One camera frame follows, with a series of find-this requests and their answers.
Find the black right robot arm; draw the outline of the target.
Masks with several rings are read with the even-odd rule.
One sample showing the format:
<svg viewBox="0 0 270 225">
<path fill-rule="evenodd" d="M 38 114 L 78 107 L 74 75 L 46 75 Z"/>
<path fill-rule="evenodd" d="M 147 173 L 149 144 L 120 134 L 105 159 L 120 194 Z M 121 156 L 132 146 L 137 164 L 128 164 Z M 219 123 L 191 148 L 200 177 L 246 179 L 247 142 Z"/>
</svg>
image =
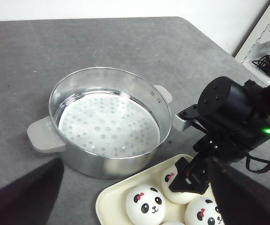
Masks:
<svg viewBox="0 0 270 225">
<path fill-rule="evenodd" d="M 199 194 L 185 210 L 187 225 L 270 225 L 270 190 L 231 167 L 270 140 L 270 85 L 252 80 L 240 85 L 221 76 L 203 90 L 198 103 L 179 113 L 174 127 L 194 127 L 204 136 L 193 146 L 196 156 L 176 163 L 170 176 L 172 192 Z M 262 159 L 270 170 L 270 160 Z"/>
</svg>

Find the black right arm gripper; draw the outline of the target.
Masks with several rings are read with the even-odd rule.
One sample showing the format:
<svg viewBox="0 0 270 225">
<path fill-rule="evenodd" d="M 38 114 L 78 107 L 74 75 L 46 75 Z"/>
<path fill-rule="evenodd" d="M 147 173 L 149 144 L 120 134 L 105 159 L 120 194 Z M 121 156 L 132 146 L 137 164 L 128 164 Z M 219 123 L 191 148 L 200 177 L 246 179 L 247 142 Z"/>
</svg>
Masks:
<svg viewBox="0 0 270 225">
<path fill-rule="evenodd" d="M 190 163 L 184 157 L 175 163 L 170 191 L 202 195 L 210 182 L 226 225 L 270 225 L 270 190 L 227 165 L 243 158 L 244 140 L 236 134 L 204 135 L 193 145 L 197 155 Z"/>
</svg>

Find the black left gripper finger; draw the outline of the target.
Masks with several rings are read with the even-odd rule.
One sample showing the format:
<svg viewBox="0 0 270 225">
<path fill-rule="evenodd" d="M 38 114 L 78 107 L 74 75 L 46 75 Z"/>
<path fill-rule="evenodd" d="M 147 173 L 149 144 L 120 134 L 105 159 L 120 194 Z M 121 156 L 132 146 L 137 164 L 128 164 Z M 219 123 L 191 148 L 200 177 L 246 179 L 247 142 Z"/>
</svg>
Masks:
<svg viewBox="0 0 270 225">
<path fill-rule="evenodd" d="M 0 225 L 45 225 L 63 173 L 63 162 L 55 158 L 1 188 Z"/>
</svg>

